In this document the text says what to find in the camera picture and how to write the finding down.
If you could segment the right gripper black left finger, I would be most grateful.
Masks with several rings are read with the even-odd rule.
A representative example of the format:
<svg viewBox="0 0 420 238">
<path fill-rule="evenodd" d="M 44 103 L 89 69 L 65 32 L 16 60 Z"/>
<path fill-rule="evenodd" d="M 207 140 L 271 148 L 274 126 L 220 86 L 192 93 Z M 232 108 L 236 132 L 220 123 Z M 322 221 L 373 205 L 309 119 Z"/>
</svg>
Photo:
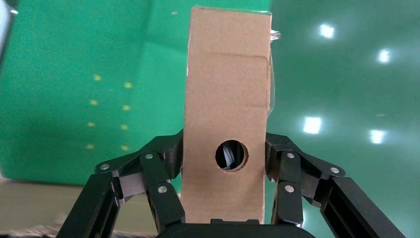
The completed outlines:
<svg viewBox="0 0 420 238">
<path fill-rule="evenodd" d="M 157 136 L 137 152 L 98 164 L 57 237 L 111 237 L 121 206 L 142 193 L 159 234 L 184 223 L 185 211 L 170 183 L 181 170 L 182 139 L 182 131 Z"/>
</svg>

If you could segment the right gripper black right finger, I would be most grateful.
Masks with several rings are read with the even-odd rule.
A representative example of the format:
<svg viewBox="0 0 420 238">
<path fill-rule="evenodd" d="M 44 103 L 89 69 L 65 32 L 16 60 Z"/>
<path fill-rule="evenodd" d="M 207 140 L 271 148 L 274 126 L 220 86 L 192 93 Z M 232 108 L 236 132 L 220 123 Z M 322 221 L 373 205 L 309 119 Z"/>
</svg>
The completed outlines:
<svg viewBox="0 0 420 238">
<path fill-rule="evenodd" d="M 319 208 L 337 238 L 402 238 L 345 171 L 303 152 L 287 136 L 267 133 L 265 172 L 276 183 L 271 224 L 302 224 L 302 199 Z"/>
</svg>

